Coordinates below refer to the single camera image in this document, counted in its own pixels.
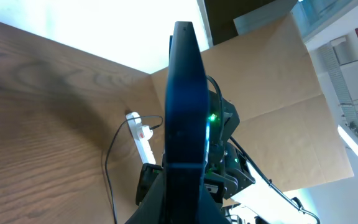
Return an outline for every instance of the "white power strip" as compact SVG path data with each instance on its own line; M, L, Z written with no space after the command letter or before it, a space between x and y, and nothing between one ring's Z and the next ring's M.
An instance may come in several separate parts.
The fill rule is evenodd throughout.
M127 119L138 118L139 113L132 112L126 115ZM132 119L128 121L129 129L134 138L137 150L139 151L142 163L155 164L154 155L149 144L149 139L153 135L153 130L150 130L148 126L142 124L142 119Z

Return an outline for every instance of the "black cable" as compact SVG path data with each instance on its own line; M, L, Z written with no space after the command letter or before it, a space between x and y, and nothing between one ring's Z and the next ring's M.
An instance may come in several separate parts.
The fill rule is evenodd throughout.
M113 197L113 194L112 194L112 187L111 187L111 181L110 181L110 177L109 177L109 171L107 169L107 163L108 163L108 159L109 159L109 155L110 155L110 152L111 152L112 145L114 144L114 141L116 140L116 137L117 137L118 132L121 129L122 125L124 125L125 123L127 123L130 120L138 119L138 118L161 118L161 123L159 125L154 126L155 128L160 127L162 125L162 123L163 123L163 118L160 115L147 115L147 116L139 116L137 118L129 118L129 119L127 119L127 120L125 120L124 122L121 123L121 125L118 127L118 129L117 129L117 131L116 131L116 133L115 133L115 135L114 135L114 137L113 137L113 139L111 141L110 147L109 147L109 149L107 151L107 154L106 154L106 160L104 162L104 171L106 172L106 177L107 177L107 181L109 183L109 188L110 188L111 203L112 203L112 215L113 215L113 218L114 218L114 224L117 224L116 204L114 202L114 197Z
M299 207L294 201L292 201L285 194L283 194L283 192L281 192L281 190L279 190L276 186L274 186L274 184L272 183L272 180L269 180L265 176L265 174L259 169L259 167L251 159L251 157L245 152L245 150L239 145L239 143L233 137L230 137L230 140L237 146L237 148L241 151L241 153L244 155L244 157L247 158L247 160L251 163L251 165L254 167L256 172L262 177L262 179L264 179L264 181L266 181L266 183L268 183L269 186L271 188L273 188L274 191L276 191L276 193L278 193L282 198L284 198L288 203L290 203L298 211L303 212L304 214L308 214L308 215L312 216L313 218L316 219L317 224L320 224L320 219L315 214L313 214L313 213L311 213L311 212Z
M216 94L218 95L218 100L219 100L219 105L220 105L220 110L219 110L219 119L221 122L221 129L219 131L219 142L222 140L222 135L223 135L223 126L224 126L224 121L223 121L223 96L222 96L222 92L221 89L219 88L219 85L216 83L215 79L213 79L211 76L207 75L206 78L212 83L212 85L215 88Z

